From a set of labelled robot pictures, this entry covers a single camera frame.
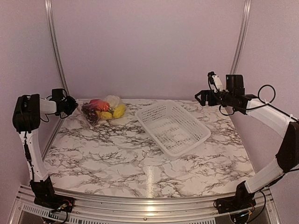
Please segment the clear zip top bag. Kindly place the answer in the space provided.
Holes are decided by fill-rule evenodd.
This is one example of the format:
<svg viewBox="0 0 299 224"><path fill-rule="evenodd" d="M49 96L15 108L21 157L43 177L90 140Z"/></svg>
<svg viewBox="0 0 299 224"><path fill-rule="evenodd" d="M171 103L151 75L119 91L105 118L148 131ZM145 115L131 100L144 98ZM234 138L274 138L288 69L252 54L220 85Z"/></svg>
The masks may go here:
<svg viewBox="0 0 299 224"><path fill-rule="evenodd" d="M79 111L87 124L93 128L102 120L122 118L127 111L127 106L119 96L108 95L104 98L80 101Z"/></svg>

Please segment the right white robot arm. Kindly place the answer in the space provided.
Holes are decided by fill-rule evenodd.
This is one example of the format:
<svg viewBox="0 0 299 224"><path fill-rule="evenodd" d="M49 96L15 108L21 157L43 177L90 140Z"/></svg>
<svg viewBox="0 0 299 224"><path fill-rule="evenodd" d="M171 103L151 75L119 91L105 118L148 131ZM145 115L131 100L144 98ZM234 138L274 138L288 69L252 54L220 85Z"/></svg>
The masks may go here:
<svg viewBox="0 0 299 224"><path fill-rule="evenodd" d="M299 121L253 94L245 94L242 88L231 90L202 90L195 95L202 105L230 106L233 111L256 119L261 131L256 134L240 127L241 136L249 157L261 161L267 155L264 167L251 178L236 187L234 196L216 199L219 213L243 210L254 206L255 194L277 183L299 164Z"/></svg>

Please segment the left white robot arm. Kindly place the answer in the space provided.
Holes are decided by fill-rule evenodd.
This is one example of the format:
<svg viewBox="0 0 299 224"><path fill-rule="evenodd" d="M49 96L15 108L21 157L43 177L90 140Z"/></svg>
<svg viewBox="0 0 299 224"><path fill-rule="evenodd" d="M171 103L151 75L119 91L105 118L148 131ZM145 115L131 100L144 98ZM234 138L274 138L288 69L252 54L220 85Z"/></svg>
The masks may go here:
<svg viewBox="0 0 299 224"><path fill-rule="evenodd" d="M72 212L74 198L55 193L51 178L43 164L38 139L41 114L55 115L64 119L71 115L78 104L64 93L63 89L53 89L50 99L39 94L18 97L13 113L13 126L21 139L31 177L30 186L35 195L34 203L52 212Z"/></svg>

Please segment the fake purple grapes bunch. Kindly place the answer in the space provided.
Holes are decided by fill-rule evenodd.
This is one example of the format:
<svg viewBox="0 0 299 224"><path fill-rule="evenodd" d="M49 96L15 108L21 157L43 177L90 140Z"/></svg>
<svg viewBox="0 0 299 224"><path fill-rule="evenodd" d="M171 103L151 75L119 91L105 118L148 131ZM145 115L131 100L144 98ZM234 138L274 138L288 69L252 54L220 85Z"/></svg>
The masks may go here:
<svg viewBox="0 0 299 224"><path fill-rule="evenodd" d="M93 105L89 103L83 103L81 111L91 125L95 125L98 122L99 117L97 115L97 110Z"/></svg>

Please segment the fake red pepper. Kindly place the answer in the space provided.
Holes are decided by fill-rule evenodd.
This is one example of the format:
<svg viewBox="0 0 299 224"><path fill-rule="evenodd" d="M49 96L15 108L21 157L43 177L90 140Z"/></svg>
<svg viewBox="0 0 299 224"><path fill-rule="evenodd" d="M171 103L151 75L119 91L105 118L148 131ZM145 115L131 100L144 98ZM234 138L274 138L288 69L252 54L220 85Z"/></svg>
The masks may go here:
<svg viewBox="0 0 299 224"><path fill-rule="evenodd" d="M102 104L103 104L103 101L101 99L91 99L89 102L90 107L94 107L99 110L101 110Z"/></svg>

